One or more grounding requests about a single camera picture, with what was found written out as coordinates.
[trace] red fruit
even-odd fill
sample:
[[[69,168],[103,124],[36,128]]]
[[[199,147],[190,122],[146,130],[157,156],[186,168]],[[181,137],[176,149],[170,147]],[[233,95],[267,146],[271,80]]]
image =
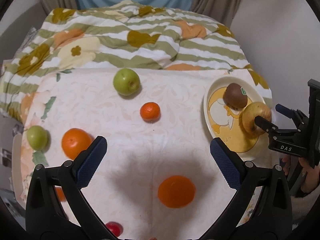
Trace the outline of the red fruit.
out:
[[[113,233],[116,237],[119,237],[123,232],[123,227],[117,222],[108,222],[106,227]]]

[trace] kiwi sticker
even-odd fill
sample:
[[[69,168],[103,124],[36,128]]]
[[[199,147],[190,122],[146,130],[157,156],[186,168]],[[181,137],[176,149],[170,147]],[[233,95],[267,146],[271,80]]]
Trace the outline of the kiwi sticker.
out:
[[[240,90],[241,90],[241,93],[242,93],[244,96],[247,95],[247,92],[246,92],[243,88],[240,88]]]

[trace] person's arm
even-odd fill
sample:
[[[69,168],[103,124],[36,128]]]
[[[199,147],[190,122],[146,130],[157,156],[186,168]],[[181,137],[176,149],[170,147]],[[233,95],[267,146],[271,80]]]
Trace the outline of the person's arm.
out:
[[[307,172],[307,175],[296,197],[291,197],[292,220],[294,224],[299,224],[305,218],[320,195],[320,167],[315,166],[314,169],[311,168],[308,161],[304,158],[299,158],[299,162],[304,172]]]

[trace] orange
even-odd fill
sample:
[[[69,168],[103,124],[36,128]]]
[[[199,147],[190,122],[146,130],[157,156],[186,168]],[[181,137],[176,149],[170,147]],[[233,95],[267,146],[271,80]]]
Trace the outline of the orange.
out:
[[[86,150],[91,143],[91,136],[79,128],[70,129],[61,140],[64,154],[71,160],[74,160],[81,151]]]
[[[158,198],[169,208],[180,208],[191,203],[196,187],[190,179],[175,175],[165,179],[158,188]]]
[[[160,107],[155,102],[145,103],[140,109],[144,121],[155,121],[160,117]]]
[[[55,188],[56,188],[56,192],[57,192],[58,199],[60,200],[60,202],[66,201],[66,197],[62,191],[62,188],[61,187],[55,187]]]

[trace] striped blanket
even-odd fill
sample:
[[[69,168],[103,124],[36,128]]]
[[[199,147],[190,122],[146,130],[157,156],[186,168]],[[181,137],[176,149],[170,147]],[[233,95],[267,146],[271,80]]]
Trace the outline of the striped blanket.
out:
[[[25,123],[34,94],[49,73],[75,68],[207,70],[245,68],[258,92],[271,91],[246,60],[229,28],[192,12],[130,0],[88,10],[57,8],[17,55],[0,82],[0,110]]]

